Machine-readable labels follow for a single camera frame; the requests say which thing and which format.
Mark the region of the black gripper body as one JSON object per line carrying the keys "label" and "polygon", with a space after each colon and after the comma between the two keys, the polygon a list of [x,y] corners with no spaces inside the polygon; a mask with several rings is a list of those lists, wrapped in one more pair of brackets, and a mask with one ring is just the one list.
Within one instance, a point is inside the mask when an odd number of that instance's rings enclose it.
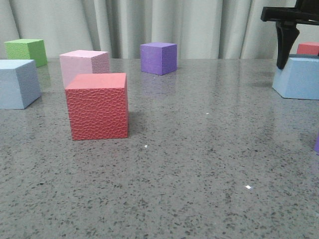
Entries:
{"label": "black gripper body", "polygon": [[294,7],[263,7],[262,21],[289,21],[297,24],[319,24],[319,1],[297,0]]}

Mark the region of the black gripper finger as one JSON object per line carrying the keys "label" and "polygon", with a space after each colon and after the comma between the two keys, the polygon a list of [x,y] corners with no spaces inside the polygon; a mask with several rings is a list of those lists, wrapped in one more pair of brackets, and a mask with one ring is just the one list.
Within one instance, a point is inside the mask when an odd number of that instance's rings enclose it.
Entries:
{"label": "black gripper finger", "polygon": [[278,39],[277,67],[282,70],[289,58],[290,50],[299,35],[299,30],[295,22],[277,21],[276,31]]}

